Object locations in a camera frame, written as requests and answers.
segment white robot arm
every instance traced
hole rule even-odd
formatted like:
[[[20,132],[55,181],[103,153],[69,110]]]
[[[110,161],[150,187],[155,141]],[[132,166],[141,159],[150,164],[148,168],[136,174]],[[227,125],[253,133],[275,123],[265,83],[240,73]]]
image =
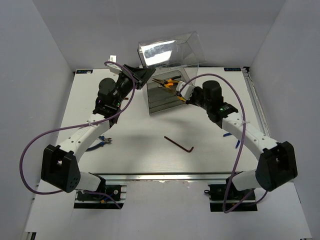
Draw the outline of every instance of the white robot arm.
[[[136,79],[137,89],[141,89],[155,71],[154,68],[126,67]],[[176,92],[184,85],[184,82],[179,82]],[[117,82],[111,78],[103,79],[99,84],[95,109],[88,122],[99,122],[119,112],[122,100],[132,88],[132,82],[122,71],[119,72]],[[234,106],[224,102],[222,89],[217,81],[206,81],[202,88],[187,85],[178,98],[205,109],[212,122],[238,140],[241,139],[243,118]],[[79,128],[57,146],[48,145],[43,152],[41,179],[67,193],[73,190],[103,193],[105,179],[92,173],[80,172],[78,162],[89,146],[116,124],[117,120],[118,117]],[[237,191],[263,188],[270,192],[298,175],[294,148],[290,143],[279,143],[246,123],[244,145],[259,162],[257,169],[240,172],[232,178],[233,187]]]
[[[238,110],[224,102],[222,89],[217,81],[206,81],[202,88],[179,82],[176,87],[178,96],[187,104],[199,106],[206,110],[209,119],[220,128],[242,138],[243,117]],[[289,142],[279,143],[266,136],[252,124],[246,122],[244,145],[258,160],[257,169],[238,173],[232,178],[237,191],[263,188],[273,191],[298,175],[293,146]]]
[[[135,79],[136,89],[142,89],[155,72],[155,68],[133,68],[124,65]],[[89,126],[79,128],[71,137],[56,146],[48,145],[43,151],[41,179],[70,193],[87,190],[104,193],[106,180],[102,177],[80,172],[78,162],[90,145],[117,123],[114,116],[120,111],[124,98],[132,91],[133,82],[128,73],[118,71],[118,80],[105,78],[99,84],[95,108],[87,121]]]

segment white table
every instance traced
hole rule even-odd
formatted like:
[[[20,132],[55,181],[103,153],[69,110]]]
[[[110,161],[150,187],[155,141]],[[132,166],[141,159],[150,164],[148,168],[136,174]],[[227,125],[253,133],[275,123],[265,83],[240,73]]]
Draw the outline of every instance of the white table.
[[[246,117],[258,126],[255,111],[241,71],[226,72],[223,67],[200,68],[198,74],[215,73],[226,78],[243,101]],[[94,69],[93,73],[76,74],[64,113],[62,127],[86,122],[95,107],[98,85],[104,78],[118,79],[108,69]],[[208,80],[218,80],[224,100],[240,109],[231,89],[215,77],[201,77],[196,86]],[[200,107],[182,105],[153,113],[149,116],[143,91],[135,91],[131,105],[121,114],[118,124],[105,133],[112,138],[111,145],[85,153],[80,162],[81,171],[92,173],[218,173],[230,172],[238,150],[233,136],[211,122]],[[68,138],[75,130],[60,132],[57,143]],[[187,153],[170,143],[171,138],[187,149]],[[239,171],[255,169],[257,160],[244,147]]]
[[[258,127],[254,109],[241,72],[223,68],[200,68],[199,74],[217,73],[238,91],[247,119]],[[113,76],[105,69],[75,76],[62,126],[87,120],[97,95],[97,85]],[[211,78],[198,80],[196,85]],[[239,107],[230,89],[221,83],[225,101]],[[61,132],[58,142],[74,130]],[[119,123],[106,134],[113,139],[96,151],[86,153],[80,170],[93,173],[188,173],[230,172],[236,157],[236,140],[209,121],[204,110],[182,106],[148,114],[142,92]],[[164,139],[172,137],[191,153]],[[245,148],[238,170],[250,170],[257,161]],[[75,192],[37,195],[26,232],[37,232],[35,240],[299,240],[311,234],[293,183],[269,193],[257,212],[210,212],[209,198],[203,194],[207,183],[187,181],[131,181],[121,210],[74,209]],[[41,181],[39,191],[56,188]],[[256,197],[264,191],[257,189]]]

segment transparent container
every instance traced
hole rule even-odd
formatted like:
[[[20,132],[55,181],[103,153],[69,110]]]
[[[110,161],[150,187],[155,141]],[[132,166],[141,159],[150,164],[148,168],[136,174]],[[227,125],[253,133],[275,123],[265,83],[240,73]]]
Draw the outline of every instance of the transparent container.
[[[178,80],[186,82],[198,74],[199,64],[205,63],[206,59],[197,32],[139,42],[137,51],[144,68],[156,68],[143,90],[149,113],[183,104],[174,93],[163,91],[152,79],[181,76]]]

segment purple cable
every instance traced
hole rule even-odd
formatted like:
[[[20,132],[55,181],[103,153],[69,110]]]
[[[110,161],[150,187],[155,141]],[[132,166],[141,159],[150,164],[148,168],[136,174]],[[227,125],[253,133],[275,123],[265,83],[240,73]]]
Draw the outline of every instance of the purple cable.
[[[106,194],[106,193],[95,192],[95,191],[88,191],[88,190],[84,190],[83,192],[86,193],[86,194],[103,195],[103,196],[109,198],[109,199],[117,206],[118,209],[121,209],[121,207],[119,206],[119,204],[118,204],[110,195],[108,195],[108,194]]]
[[[246,114],[245,114],[245,108],[244,108],[244,105],[237,93],[237,91],[235,90],[235,88],[226,80],[224,79],[222,76],[219,76],[217,74],[213,74],[213,73],[205,73],[205,74],[200,74],[198,76],[195,76],[193,78],[191,78],[189,81],[187,81],[185,83],[185,85],[181,88],[181,90],[178,92],[177,95],[180,95],[180,93],[182,92],[182,90],[190,83],[192,82],[193,80],[197,79],[197,78],[200,78],[200,77],[204,77],[204,76],[213,76],[213,77],[216,77],[216,78],[219,78],[221,79],[222,81],[224,81],[230,88],[231,90],[233,91],[233,93],[235,94],[239,104],[240,104],[240,108],[241,108],[241,112],[242,112],[242,118],[243,118],[243,130],[242,130],[242,135],[241,135],[241,140],[240,140],[240,146],[239,146],[239,151],[238,151],[238,154],[236,156],[236,159],[235,159],[235,162],[234,162],[234,165],[233,165],[233,169],[232,169],[232,172],[231,172],[231,176],[230,176],[230,179],[226,185],[226,190],[225,190],[225,193],[224,193],[224,198],[223,198],[223,205],[222,205],[222,210],[225,214],[228,214],[230,213],[231,211],[233,211],[236,207],[238,207],[244,200],[246,200],[252,193],[253,193],[253,189],[248,192],[247,195],[245,195],[236,205],[234,205],[233,207],[231,207],[230,209],[226,210],[226,203],[227,203],[227,197],[228,197],[228,194],[229,194],[229,190],[230,190],[230,187],[231,187],[231,183],[232,183],[232,179],[233,177],[235,176],[236,174],[236,169],[237,169],[237,166],[238,166],[238,163],[239,163],[239,159],[240,159],[240,156],[241,156],[241,152],[242,152],[242,149],[244,147],[244,141],[245,141],[245,135],[246,135]]]
[[[105,66],[107,66],[107,64],[114,64],[116,65],[117,67],[119,67],[120,69],[122,69],[123,71],[126,71],[129,76],[130,76],[130,79],[132,80],[132,84],[133,84],[133,87],[132,87],[132,95],[128,101],[128,103],[124,106],[123,109],[121,109],[119,112],[117,112],[115,115],[111,116],[111,117],[108,117],[106,119],[103,119],[103,120],[100,120],[100,121],[96,121],[96,122],[91,122],[91,125],[97,125],[97,124],[100,124],[100,123],[103,123],[103,122],[106,122],[106,121],[109,121],[117,116],[119,116],[124,110],[127,109],[127,107],[129,107],[133,97],[134,97],[134,94],[135,94],[135,89],[136,89],[136,80],[134,79],[134,77],[132,76],[131,72],[125,67],[125,66],[122,66],[116,62],[113,62],[113,61],[106,61],[104,63]],[[21,180],[24,184],[24,186],[32,193],[34,194],[39,194],[39,195],[50,195],[50,194],[56,194],[56,193],[61,193],[62,190],[58,190],[58,191],[49,191],[49,192],[41,192],[41,191],[36,191],[34,189],[32,189],[26,179],[25,179],[25,175],[24,175],[24,171],[23,171],[23,162],[24,162],[24,157],[26,155],[26,152],[28,150],[28,148],[39,138],[47,135],[47,134],[51,134],[51,133],[54,133],[54,132],[59,132],[59,131],[62,131],[62,130],[68,130],[68,129],[76,129],[76,128],[83,128],[83,127],[88,127],[90,126],[89,123],[84,123],[84,124],[79,124],[79,125],[74,125],[74,126],[66,126],[66,127],[61,127],[61,128],[57,128],[57,129],[53,129],[53,130],[49,130],[49,131],[46,131],[46,132],[43,132],[41,133],[40,135],[36,136],[34,139],[32,139],[28,144],[27,146],[24,148],[22,154],[21,154],[21,157],[20,157],[20,162],[19,162],[19,171],[20,171],[20,177],[21,177]]]
[[[252,204],[249,204],[248,206],[259,204],[267,196],[267,193],[268,193],[268,191],[265,191],[263,196],[258,201],[254,202]]]

